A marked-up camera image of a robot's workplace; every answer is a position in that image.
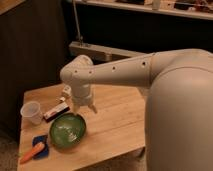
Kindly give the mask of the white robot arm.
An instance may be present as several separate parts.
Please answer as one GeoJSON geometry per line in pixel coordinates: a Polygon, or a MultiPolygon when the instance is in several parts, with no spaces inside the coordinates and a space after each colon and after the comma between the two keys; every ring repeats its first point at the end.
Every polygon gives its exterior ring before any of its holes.
{"type": "Polygon", "coordinates": [[[213,53],[181,49],[99,65],[79,55],[60,78],[77,108],[93,101],[92,84],[147,87],[147,171],[213,171],[213,53]]]}

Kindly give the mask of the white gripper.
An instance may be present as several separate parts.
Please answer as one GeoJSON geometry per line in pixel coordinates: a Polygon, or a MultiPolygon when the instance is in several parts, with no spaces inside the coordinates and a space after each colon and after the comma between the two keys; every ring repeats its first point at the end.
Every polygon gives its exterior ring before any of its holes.
{"type": "Polygon", "coordinates": [[[71,87],[73,113],[77,115],[80,106],[88,106],[95,114],[97,109],[93,103],[93,92],[90,84],[77,85],[71,87]]]}

